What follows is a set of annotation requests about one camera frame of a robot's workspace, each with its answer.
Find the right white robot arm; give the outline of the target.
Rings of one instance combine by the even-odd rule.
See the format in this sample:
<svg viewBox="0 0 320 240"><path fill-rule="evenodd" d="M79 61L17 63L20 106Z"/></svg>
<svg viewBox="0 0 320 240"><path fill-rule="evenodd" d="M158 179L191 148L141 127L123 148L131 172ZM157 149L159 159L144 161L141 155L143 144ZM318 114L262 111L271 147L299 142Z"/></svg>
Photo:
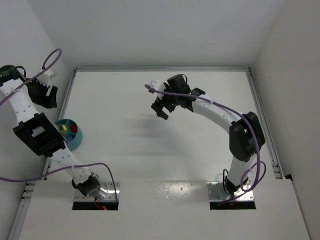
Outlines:
<svg viewBox="0 0 320 240"><path fill-rule="evenodd" d="M190 88L184 74L174 75L165 82L152 80L145 84L145 88L157 95L151 108L158 117L167 120L169 116L164 109L171 113L176 107L181 107L207 118L225 130L229 136L232 160L227 175L222 178L222 187L230 199L236 198L238 190L249 192L244 186L252 169L256 169L256 172L251 189L260 183L267 169L260 153L266 139L254 112L240 113L214 101L204 90Z"/></svg>

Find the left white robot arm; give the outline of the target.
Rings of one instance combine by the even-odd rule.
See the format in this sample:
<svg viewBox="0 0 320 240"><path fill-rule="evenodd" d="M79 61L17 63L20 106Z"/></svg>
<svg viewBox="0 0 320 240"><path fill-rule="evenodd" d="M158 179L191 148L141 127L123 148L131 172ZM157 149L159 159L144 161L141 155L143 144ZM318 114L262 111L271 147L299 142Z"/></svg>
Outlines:
<svg viewBox="0 0 320 240"><path fill-rule="evenodd" d="M15 135L36 155L57 162L72 177L72 186L85 197L100 198L102 183L99 177L82 163L68 148L66 139L58 127L42 112L38 112L23 86L23 75L13 65L0 68L0 92L8 97L15 113L17 126Z"/></svg>

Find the yellow lego brick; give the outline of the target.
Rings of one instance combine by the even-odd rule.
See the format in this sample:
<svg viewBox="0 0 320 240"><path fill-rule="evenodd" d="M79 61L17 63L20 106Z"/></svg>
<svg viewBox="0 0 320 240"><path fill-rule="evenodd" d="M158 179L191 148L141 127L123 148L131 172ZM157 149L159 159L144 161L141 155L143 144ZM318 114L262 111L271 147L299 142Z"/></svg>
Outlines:
<svg viewBox="0 0 320 240"><path fill-rule="evenodd" d="M67 130L68 130L68 129L67 129L67 126L63 124L63 125L61 126L61 132L62 132L62 134L65 134L65 133L67 132Z"/></svg>

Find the red lego brick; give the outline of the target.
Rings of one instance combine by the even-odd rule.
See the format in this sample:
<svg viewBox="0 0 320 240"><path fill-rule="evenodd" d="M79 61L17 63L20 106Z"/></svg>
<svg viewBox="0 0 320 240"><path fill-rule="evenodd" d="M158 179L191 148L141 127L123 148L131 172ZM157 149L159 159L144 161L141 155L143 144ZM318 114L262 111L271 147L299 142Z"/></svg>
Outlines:
<svg viewBox="0 0 320 240"><path fill-rule="evenodd" d="M76 124L72 123L70 126L70 132L76 134L78 132L78 127Z"/></svg>

